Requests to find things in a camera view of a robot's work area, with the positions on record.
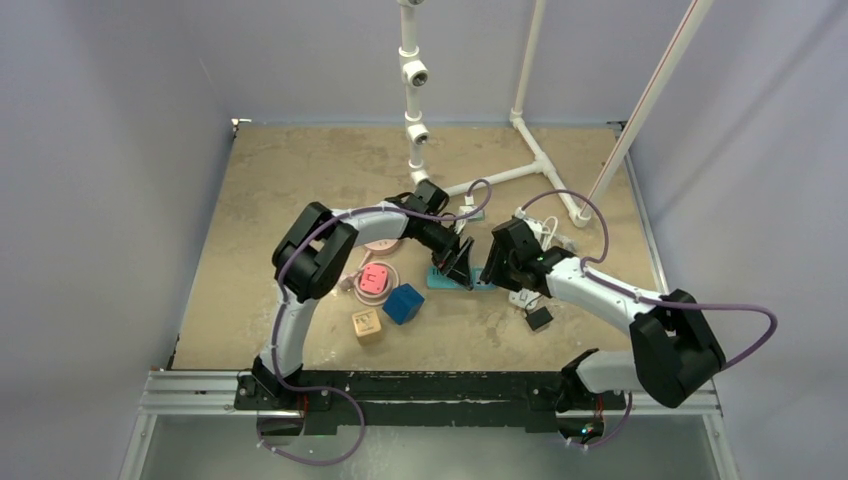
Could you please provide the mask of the teal power strip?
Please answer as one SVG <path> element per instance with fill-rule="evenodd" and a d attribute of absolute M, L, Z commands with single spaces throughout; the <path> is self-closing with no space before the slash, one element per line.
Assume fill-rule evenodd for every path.
<path fill-rule="evenodd" d="M 473 280 L 472 291 L 493 291 L 497 287 L 490 283 L 481 281 L 482 267 L 472 267 L 471 274 Z M 454 280 L 442 275 L 436 267 L 429 267 L 426 275 L 427 287 L 431 290 L 459 290 L 466 291 L 466 288 Z"/>

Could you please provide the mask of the blue cube socket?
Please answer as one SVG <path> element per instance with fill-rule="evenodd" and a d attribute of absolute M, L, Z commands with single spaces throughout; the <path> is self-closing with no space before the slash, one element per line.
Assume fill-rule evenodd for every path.
<path fill-rule="evenodd" d="M 425 302 L 423 295 L 412 285 L 404 283 L 394 288 L 382 310 L 397 325 L 403 325 L 412 320 Z"/>

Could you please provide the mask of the tan cube plug adapter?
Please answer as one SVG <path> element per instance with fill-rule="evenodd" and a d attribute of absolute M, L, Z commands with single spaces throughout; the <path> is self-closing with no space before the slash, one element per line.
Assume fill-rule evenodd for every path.
<path fill-rule="evenodd" d="M 377 310 L 374 308 L 354 313 L 352 323 L 359 344 L 370 344 L 383 338 L 382 323 Z"/>

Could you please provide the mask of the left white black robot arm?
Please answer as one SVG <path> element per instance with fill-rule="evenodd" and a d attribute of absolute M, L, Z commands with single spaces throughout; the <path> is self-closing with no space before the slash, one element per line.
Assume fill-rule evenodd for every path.
<path fill-rule="evenodd" d="M 284 409 L 297 399 L 294 378 L 303 367 L 306 336 L 318 302 L 340 280 L 352 251 L 380 240 L 411 239 L 431 253 L 441 274 L 471 289 L 474 240 L 457 232 L 459 217 L 443 210 L 448 195 L 424 180 L 371 206 L 331 209 L 308 204 L 272 254 L 281 302 L 266 346 L 254 360 L 259 395 L 272 408 Z"/>

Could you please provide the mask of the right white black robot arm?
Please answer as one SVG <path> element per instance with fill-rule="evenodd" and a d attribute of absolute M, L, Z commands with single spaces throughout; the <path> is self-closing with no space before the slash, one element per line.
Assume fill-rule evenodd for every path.
<path fill-rule="evenodd" d="M 643 392 L 676 408 L 726 366 L 722 347 L 687 292 L 645 291 L 585 267 L 560 247 L 543 249 L 522 219 L 496 226 L 492 236 L 484 282 L 575 305 L 630 339 L 628 351 L 589 349 L 569 362 L 561 371 L 558 410 L 584 407 L 606 392 Z"/>

